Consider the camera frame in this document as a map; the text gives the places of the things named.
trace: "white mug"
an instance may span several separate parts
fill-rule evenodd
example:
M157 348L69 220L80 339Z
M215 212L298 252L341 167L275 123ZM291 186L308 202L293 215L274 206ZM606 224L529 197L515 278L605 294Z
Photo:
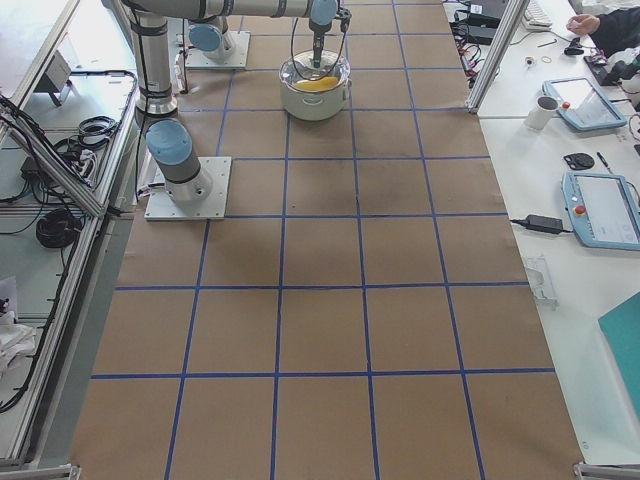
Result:
M547 95L538 97L536 106L529 112L524 124L534 130L542 130L558 108L558 100Z

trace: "yellow object in pot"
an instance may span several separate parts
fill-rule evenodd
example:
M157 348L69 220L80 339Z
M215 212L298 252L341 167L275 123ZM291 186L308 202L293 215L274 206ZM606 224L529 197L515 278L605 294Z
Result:
M340 81L337 77L324 77L320 80L300 80L294 83L294 88L304 92L325 92L338 85Z

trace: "floor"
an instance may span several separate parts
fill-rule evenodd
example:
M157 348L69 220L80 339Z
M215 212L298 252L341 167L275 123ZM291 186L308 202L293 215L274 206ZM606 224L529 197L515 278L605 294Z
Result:
M290 19L234 18L247 71L190 72L180 119L233 157L227 218L137 213L72 447L88 479L573 478L444 10L348 6L330 120L281 109Z

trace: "teal folder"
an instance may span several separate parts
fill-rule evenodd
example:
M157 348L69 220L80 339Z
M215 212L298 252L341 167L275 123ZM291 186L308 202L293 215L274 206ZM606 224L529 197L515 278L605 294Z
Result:
M599 322L640 417L640 292L603 315Z

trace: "pen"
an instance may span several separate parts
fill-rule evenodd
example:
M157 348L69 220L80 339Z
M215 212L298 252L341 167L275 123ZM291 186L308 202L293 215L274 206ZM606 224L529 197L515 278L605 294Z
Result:
M596 155L598 155L598 158L600 159L600 161L602 162L602 164L604 165L604 168L607 169L607 171L613 175L613 172L611 171L611 169L609 168L609 164L607 163L607 161L604 159L604 157L602 156L602 154L600 152L596 152Z

